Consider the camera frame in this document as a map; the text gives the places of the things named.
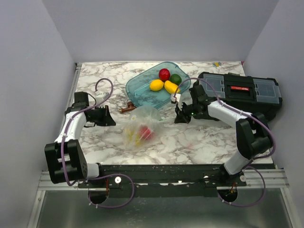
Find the red fake apple front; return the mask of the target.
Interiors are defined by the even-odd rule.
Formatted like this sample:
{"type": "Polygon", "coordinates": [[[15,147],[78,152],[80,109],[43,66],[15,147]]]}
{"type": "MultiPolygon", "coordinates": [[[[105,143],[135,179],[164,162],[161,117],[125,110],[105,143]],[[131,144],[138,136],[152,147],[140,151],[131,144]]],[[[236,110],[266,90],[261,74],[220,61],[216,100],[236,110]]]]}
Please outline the red fake apple front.
{"type": "Polygon", "coordinates": [[[142,140],[151,140],[154,137],[154,132],[147,126],[140,129],[140,138],[142,140]]]}

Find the teal plastic container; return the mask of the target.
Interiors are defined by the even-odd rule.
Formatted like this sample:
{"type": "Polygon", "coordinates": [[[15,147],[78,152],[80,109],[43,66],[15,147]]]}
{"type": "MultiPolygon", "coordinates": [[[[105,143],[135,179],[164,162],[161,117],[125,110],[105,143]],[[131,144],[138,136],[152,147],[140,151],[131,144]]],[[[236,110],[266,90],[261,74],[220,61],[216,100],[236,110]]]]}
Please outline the teal plastic container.
{"type": "Polygon", "coordinates": [[[189,76],[173,62],[162,62],[151,67],[130,79],[126,84],[126,93],[134,106],[149,105],[159,109],[171,101],[171,95],[164,88],[157,92],[150,89],[150,83],[159,78],[159,71],[163,68],[168,69],[172,74],[179,75],[182,81],[189,78],[189,76]]]}

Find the clear plastic lemon-print bag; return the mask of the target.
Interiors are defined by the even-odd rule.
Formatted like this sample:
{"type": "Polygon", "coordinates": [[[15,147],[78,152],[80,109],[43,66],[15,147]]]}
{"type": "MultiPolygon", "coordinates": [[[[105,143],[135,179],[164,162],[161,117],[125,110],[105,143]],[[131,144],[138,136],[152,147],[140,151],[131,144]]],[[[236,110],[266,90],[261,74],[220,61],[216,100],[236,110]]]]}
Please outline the clear plastic lemon-print bag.
{"type": "Polygon", "coordinates": [[[140,106],[130,112],[123,128],[123,143],[127,150],[138,150],[155,140],[162,131],[160,112],[152,106],[140,106]]]}

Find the yellow-green fake starfruit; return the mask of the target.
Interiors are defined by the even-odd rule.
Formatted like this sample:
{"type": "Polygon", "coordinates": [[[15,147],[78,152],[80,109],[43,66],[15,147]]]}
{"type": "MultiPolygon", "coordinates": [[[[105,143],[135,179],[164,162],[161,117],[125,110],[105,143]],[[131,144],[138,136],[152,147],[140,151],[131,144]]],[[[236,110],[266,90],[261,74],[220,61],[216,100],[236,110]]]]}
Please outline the yellow-green fake starfruit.
{"type": "Polygon", "coordinates": [[[142,137],[138,132],[134,130],[126,131],[126,145],[127,146],[139,146],[142,142],[142,137]]]}

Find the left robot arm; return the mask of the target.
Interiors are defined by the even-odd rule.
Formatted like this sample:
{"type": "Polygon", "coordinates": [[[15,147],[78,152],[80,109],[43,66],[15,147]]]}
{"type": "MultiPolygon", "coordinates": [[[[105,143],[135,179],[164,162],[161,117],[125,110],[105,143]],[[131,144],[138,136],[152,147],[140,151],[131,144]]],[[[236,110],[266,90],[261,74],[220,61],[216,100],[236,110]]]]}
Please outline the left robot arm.
{"type": "Polygon", "coordinates": [[[54,184],[89,179],[96,188],[105,183],[105,175],[100,172],[100,165],[87,163],[79,140],[86,123],[93,126],[115,126],[109,107],[94,105],[89,108],[89,94],[74,93],[74,103],[65,111],[65,123],[53,143],[45,146],[44,152],[50,179],[54,184]]]}

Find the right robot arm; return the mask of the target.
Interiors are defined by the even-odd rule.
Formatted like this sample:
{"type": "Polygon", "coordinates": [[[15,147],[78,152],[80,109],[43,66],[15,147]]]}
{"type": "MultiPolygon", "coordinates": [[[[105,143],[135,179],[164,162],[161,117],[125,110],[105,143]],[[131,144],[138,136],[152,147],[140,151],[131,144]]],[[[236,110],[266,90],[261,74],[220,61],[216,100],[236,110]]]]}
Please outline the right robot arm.
{"type": "Polygon", "coordinates": [[[229,186],[236,180],[236,174],[269,149],[275,148],[275,142],[263,114],[252,114],[236,109],[218,96],[208,96],[203,86],[197,85],[190,89],[193,103],[190,105],[181,101],[178,93],[171,95],[171,102],[176,104],[175,123],[189,123],[196,115],[206,119],[220,120],[236,130],[237,152],[221,166],[218,180],[224,186],[229,186]]]}

